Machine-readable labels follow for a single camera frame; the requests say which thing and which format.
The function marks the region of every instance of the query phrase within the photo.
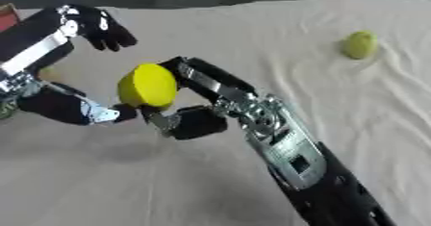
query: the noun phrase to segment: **wrinkled fabric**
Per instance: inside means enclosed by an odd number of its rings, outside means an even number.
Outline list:
[[[111,105],[136,65],[201,58],[292,104],[398,225],[431,224],[431,0],[108,10],[139,44],[111,53],[76,40],[53,67],[62,83]],[[359,30],[379,49],[352,61],[339,45]],[[189,91],[176,102],[205,103]],[[0,122],[0,224],[306,225],[229,123],[180,142],[141,119],[77,127],[19,113]]]

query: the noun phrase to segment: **black robotic finger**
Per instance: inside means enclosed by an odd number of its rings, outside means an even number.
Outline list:
[[[105,43],[103,40],[96,34],[85,35],[85,38],[89,41],[89,43],[99,51],[104,51],[106,49]]]
[[[131,120],[138,116],[137,109],[127,104],[114,105],[113,109],[119,111],[119,117],[114,121],[114,123]]]
[[[206,63],[205,61],[196,58],[187,60],[182,57],[177,57],[170,61],[160,63],[161,66],[172,72],[181,87],[190,88],[191,90],[208,99],[212,103],[215,103],[216,100],[220,97],[220,95],[208,88],[203,87],[195,81],[185,78],[179,70],[179,66],[181,63],[187,64],[196,71],[199,71],[210,77],[211,79],[222,83],[226,87],[236,88],[244,92],[249,92],[257,95],[256,89],[254,89],[254,87],[252,87],[251,85],[247,84],[245,81],[235,77],[234,75],[228,73],[225,70],[222,70],[219,67],[216,67],[212,64]]]
[[[184,108],[177,112],[180,124],[170,133],[179,140],[202,138],[227,130],[225,117],[216,115],[213,110],[204,106]]]
[[[42,88],[34,96],[21,97],[17,100],[17,105],[24,112],[37,113],[63,123],[89,125],[89,118],[81,111],[81,99],[51,88]]]
[[[119,51],[119,44],[114,37],[105,37],[106,46],[113,52]]]
[[[122,47],[129,47],[138,43],[138,40],[126,28],[120,25],[114,31],[114,36]]]

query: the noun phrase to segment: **black fingertip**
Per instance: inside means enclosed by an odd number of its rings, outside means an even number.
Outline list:
[[[87,40],[97,50],[103,51],[106,48],[105,44],[103,43],[103,40],[100,38],[87,37]]]
[[[118,26],[118,29],[115,31],[115,37],[118,43],[123,47],[136,45],[138,43],[138,40],[122,26]]]
[[[106,38],[106,39],[105,39],[105,43],[106,43],[106,46],[107,46],[111,51],[114,51],[114,52],[119,51],[119,44],[116,42],[116,40],[115,40],[115,39],[113,39],[113,38]]]

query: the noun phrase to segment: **robotic arm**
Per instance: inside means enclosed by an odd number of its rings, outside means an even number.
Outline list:
[[[144,118],[167,135],[188,139],[219,133],[227,129],[225,117],[234,117],[246,141],[309,225],[394,225],[367,189],[309,134],[281,99],[271,94],[261,98],[246,82],[198,59],[176,58],[161,65],[182,87],[211,102],[170,116],[141,108]]]
[[[78,5],[45,9],[0,34],[0,46],[8,47],[0,52],[0,100],[16,100],[23,111],[78,125],[131,113],[124,106],[102,107],[77,89],[38,78],[42,68],[71,53],[71,40],[78,36],[98,50],[137,43],[106,11]]]

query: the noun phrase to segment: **yellow foam ball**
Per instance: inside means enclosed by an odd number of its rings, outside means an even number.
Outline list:
[[[364,59],[377,49],[377,36],[370,31],[360,31],[351,34],[342,43],[342,52],[355,60]]]
[[[173,74],[155,63],[139,65],[118,83],[120,101],[133,107],[166,107],[172,104],[176,93]]]

